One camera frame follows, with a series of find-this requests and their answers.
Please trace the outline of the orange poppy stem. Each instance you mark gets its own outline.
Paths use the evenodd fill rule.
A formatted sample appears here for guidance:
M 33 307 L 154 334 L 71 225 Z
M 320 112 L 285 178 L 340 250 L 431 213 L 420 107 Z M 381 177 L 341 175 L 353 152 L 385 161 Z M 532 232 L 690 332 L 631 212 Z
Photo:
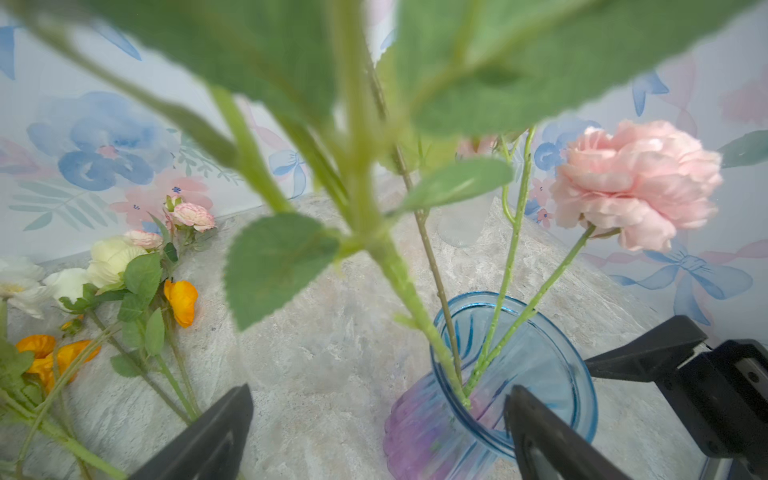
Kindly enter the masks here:
M 129 371 L 145 376 L 148 361 L 154 359 L 156 366 L 166 377 L 176 396 L 181 401 L 182 420 L 190 424 L 199 418 L 201 410 L 197 404 L 184 361 L 173 337 L 174 323 L 183 328 L 191 326 L 195 319 L 195 304 L 198 298 L 196 288 L 187 281 L 167 280 L 162 288 L 164 305 L 158 308 L 146 322 L 143 334 L 143 351 L 135 357 L 131 352 L 123 352 L 113 359 L 113 369 L 126 376 Z M 182 380 L 178 381 L 164 363 L 157 343 L 159 330 L 151 326 L 160 319 L 165 322 L 165 337 L 171 345 L 178 363 Z M 95 340 L 84 340 L 60 349 L 53 337 L 47 335 L 30 336 L 17 346 L 1 343 L 1 416 L 12 422 L 28 427 L 28 433 L 22 442 L 17 459 L 1 464 L 1 473 L 23 479 L 24 463 L 31 448 L 32 440 L 38 434 L 45 435 L 69 451 L 81 464 L 83 477 L 90 477 L 91 467 L 98 469 L 112 479 L 126 479 L 128 475 L 106 460 L 88 450 L 77 440 L 74 431 L 66 425 L 59 425 L 50 417 L 54 404 L 64 400 L 63 391 L 71 382 L 80 367 L 95 358 L 101 345 L 113 339 L 118 331 L 116 325 L 108 328 Z

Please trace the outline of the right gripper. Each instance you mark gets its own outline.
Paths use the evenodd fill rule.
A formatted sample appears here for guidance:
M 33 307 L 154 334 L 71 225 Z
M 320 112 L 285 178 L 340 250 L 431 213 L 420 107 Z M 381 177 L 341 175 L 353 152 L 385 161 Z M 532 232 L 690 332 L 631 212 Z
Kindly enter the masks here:
M 744 479 L 765 479 L 767 350 L 755 340 L 729 340 L 693 356 L 706 339 L 693 320 L 676 315 L 584 363 L 593 378 L 656 382 L 706 458 L 729 460 Z

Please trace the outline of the pink carnation stem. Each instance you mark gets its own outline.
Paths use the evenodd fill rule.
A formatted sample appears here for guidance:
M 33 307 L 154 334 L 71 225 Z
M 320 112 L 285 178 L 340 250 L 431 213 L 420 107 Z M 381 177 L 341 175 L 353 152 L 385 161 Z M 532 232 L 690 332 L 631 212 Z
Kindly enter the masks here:
M 622 121 L 614 133 L 588 127 L 562 158 L 550 187 L 556 224 L 583 231 L 502 337 L 501 310 L 494 310 L 465 395 L 590 240 L 616 238 L 627 251 L 666 252 L 680 231 L 705 226 L 717 212 L 711 197 L 723 182 L 722 153 L 667 121 Z

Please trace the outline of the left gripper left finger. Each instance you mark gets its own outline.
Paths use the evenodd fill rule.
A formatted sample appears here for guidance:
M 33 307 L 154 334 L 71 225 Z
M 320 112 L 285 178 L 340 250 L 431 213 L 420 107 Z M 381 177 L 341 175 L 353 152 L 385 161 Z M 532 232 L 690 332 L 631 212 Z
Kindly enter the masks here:
M 253 412 L 248 385 L 229 390 L 130 477 L 147 480 L 237 478 Z

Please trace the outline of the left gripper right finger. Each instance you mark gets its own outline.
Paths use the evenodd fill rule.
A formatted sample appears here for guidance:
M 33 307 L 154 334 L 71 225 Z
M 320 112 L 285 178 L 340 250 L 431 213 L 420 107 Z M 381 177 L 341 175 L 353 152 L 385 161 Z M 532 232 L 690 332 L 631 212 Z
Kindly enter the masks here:
M 503 418 L 524 479 L 629 479 L 523 386 L 506 396 Z

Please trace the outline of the blue purple glass vase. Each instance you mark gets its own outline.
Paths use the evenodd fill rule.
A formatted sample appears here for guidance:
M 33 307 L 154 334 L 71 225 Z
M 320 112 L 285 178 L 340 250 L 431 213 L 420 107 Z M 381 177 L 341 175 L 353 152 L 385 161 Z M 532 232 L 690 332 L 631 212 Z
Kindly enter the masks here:
M 395 479 L 483 479 L 499 459 L 514 460 L 503 405 L 521 385 L 586 441 L 595 437 L 598 403 L 575 346 L 548 318 L 520 326 L 470 395 L 465 409 L 439 361 L 393 405 L 383 451 Z

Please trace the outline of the dark orange gerbera stem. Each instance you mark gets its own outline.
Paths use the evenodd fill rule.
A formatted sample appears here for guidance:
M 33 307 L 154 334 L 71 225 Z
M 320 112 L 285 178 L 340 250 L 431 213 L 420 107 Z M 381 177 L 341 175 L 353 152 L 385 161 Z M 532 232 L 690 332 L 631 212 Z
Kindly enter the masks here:
M 389 49 L 390 107 L 371 88 L 360 1 L 7 1 L 4 8 L 59 55 L 180 127 L 271 208 L 237 237 L 224 270 L 240 329 L 282 308 L 333 259 L 364 250 L 465 399 L 474 381 L 461 379 L 396 250 L 395 215 L 374 197 L 374 164 L 411 133 L 438 140 L 520 132 L 681 53 L 748 3 L 402 1 Z M 72 28 L 98 20 L 204 80 L 229 134 L 81 53 Z M 239 94 L 281 125 L 348 236 L 294 211 L 235 105 Z

